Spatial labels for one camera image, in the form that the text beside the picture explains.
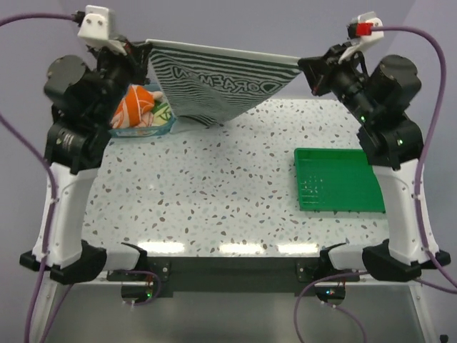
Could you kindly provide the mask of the green white striped towel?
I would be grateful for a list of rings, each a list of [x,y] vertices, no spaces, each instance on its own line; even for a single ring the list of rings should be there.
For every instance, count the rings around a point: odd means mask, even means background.
[[[276,95],[300,73],[298,58],[149,39],[154,78],[176,119],[223,124]]]

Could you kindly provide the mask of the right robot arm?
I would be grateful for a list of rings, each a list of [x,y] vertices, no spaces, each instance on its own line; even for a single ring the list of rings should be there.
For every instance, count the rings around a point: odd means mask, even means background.
[[[360,124],[358,142],[381,188],[389,234],[376,245],[322,249],[313,276],[331,281],[356,270],[379,281],[408,282],[425,269],[451,263],[428,220],[418,168],[423,135],[406,115],[421,81],[416,65],[405,57],[385,56],[368,73],[364,55],[344,58],[346,50],[346,44],[332,46],[323,56],[299,59],[298,67],[313,95],[333,94]]]

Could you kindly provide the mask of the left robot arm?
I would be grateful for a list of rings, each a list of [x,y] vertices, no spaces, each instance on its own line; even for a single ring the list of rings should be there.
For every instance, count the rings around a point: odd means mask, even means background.
[[[121,45],[124,53],[92,49],[95,69],[78,56],[66,55],[47,71],[44,93],[53,117],[43,154],[48,188],[38,238],[19,262],[32,271],[49,272],[62,285],[114,271],[138,281],[149,270],[147,253],[140,247],[123,243],[105,249],[82,238],[89,193],[111,139],[111,119],[128,87],[148,82],[152,45]]]

